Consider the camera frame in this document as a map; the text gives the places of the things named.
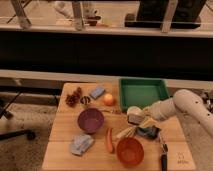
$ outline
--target toy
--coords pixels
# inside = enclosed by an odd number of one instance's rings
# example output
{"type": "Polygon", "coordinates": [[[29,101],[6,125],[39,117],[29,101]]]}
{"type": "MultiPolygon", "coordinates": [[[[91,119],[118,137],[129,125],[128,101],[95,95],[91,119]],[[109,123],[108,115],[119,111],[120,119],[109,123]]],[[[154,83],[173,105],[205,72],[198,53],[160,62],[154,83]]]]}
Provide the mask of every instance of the toy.
{"type": "Polygon", "coordinates": [[[151,117],[147,116],[145,117],[142,122],[139,124],[140,128],[147,128],[153,126],[155,123],[157,123],[156,120],[152,119],[151,117]]]}
{"type": "Polygon", "coordinates": [[[88,96],[83,96],[80,99],[81,104],[83,105],[84,108],[88,108],[90,104],[90,98],[88,96]]]}
{"type": "Polygon", "coordinates": [[[94,139],[90,135],[77,135],[70,144],[70,152],[81,156],[94,143],[94,139]]]}
{"type": "Polygon", "coordinates": [[[109,153],[114,152],[114,146],[112,144],[112,128],[108,128],[106,131],[106,148],[109,153]]]}
{"type": "Polygon", "coordinates": [[[119,132],[116,135],[116,138],[122,139],[122,138],[125,138],[125,137],[132,137],[132,136],[134,136],[136,129],[137,129],[137,126],[135,126],[135,125],[128,127],[125,130],[119,132]]]}
{"type": "Polygon", "coordinates": [[[134,167],[140,164],[144,157],[141,143],[135,138],[124,138],[118,142],[117,157],[125,167],[134,167]]]}
{"type": "Polygon", "coordinates": [[[104,95],[103,102],[106,106],[112,106],[112,105],[114,105],[115,100],[114,100],[114,97],[112,96],[112,94],[106,93],[104,95]]]}
{"type": "Polygon", "coordinates": [[[85,133],[95,133],[104,123],[104,116],[96,108],[88,108],[82,111],[78,117],[78,125],[85,133]]]}
{"type": "Polygon", "coordinates": [[[82,90],[80,87],[77,87],[77,89],[71,94],[67,95],[66,98],[66,104],[70,107],[74,107],[76,103],[78,103],[79,99],[81,98],[82,90]]]}
{"type": "Polygon", "coordinates": [[[159,132],[160,132],[160,128],[154,125],[152,127],[147,127],[147,128],[137,127],[136,129],[136,133],[139,136],[146,137],[149,139],[156,139],[159,132]]]}
{"type": "Polygon", "coordinates": [[[108,112],[112,114],[122,114],[120,109],[105,109],[105,108],[98,108],[101,112],[108,112]]]}
{"type": "Polygon", "coordinates": [[[137,106],[131,106],[127,109],[127,120],[131,124],[140,124],[144,119],[142,110],[137,106]]]}
{"type": "Polygon", "coordinates": [[[103,93],[105,92],[105,89],[101,86],[96,87],[94,90],[92,90],[89,95],[93,98],[93,99],[97,99],[98,97],[100,97],[103,93]]]}

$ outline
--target purple bowl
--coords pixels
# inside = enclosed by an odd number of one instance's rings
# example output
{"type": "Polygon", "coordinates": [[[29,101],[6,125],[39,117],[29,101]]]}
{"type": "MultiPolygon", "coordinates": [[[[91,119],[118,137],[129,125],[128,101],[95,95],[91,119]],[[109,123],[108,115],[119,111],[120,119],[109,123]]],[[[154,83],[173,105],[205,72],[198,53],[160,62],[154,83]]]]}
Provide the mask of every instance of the purple bowl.
{"type": "Polygon", "coordinates": [[[96,108],[88,108],[82,111],[78,117],[78,125],[88,134],[95,133],[104,123],[104,116],[96,108]]]}

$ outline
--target black wall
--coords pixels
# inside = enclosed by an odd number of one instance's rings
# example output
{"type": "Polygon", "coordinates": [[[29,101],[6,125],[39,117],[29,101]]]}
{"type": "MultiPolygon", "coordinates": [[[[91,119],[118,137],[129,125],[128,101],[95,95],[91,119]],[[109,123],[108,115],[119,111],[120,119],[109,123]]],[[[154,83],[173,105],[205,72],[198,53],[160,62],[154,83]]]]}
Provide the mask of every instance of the black wall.
{"type": "Polygon", "coordinates": [[[0,31],[0,69],[213,80],[213,39],[0,31]]]}

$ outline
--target white object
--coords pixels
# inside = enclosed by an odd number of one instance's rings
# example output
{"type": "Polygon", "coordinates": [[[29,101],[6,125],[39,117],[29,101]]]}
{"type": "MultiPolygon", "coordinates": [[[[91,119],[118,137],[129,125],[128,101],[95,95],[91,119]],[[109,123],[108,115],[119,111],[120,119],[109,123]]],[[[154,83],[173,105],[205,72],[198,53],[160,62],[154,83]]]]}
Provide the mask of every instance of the white object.
{"type": "Polygon", "coordinates": [[[140,124],[144,119],[142,110],[137,106],[131,106],[127,109],[127,119],[129,123],[140,124]]]}
{"type": "Polygon", "coordinates": [[[158,121],[166,120],[180,112],[193,116],[213,137],[213,114],[205,108],[203,100],[192,91],[178,90],[173,98],[156,102],[149,107],[150,116],[158,121]]]}
{"type": "Polygon", "coordinates": [[[64,15],[66,18],[71,19],[73,18],[71,10],[65,8],[66,4],[63,1],[55,1],[54,8],[57,12],[64,15]]]}
{"type": "Polygon", "coordinates": [[[82,1],[84,19],[95,17],[95,10],[92,1],[82,1]]]}
{"type": "Polygon", "coordinates": [[[128,128],[126,128],[125,130],[122,130],[121,132],[119,132],[119,133],[116,135],[116,138],[121,139],[121,138],[124,138],[124,137],[133,136],[133,135],[134,135],[134,132],[135,132],[135,130],[136,130],[136,128],[137,128],[137,126],[128,127],[128,128]]]}
{"type": "Polygon", "coordinates": [[[156,123],[156,120],[152,119],[150,116],[146,116],[140,123],[140,128],[152,127],[156,123]]]}

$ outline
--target logo on cutting board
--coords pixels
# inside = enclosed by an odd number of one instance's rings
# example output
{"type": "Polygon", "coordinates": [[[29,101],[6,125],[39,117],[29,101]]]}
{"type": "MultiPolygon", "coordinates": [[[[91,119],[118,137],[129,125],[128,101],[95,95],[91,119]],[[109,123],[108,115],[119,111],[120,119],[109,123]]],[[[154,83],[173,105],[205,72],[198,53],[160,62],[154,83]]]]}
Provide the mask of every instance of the logo on cutting board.
{"type": "Polygon", "coordinates": [[[177,161],[178,164],[189,164],[189,161],[187,161],[185,158],[184,158],[184,155],[183,153],[178,153],[178,161],[177,161]]]}

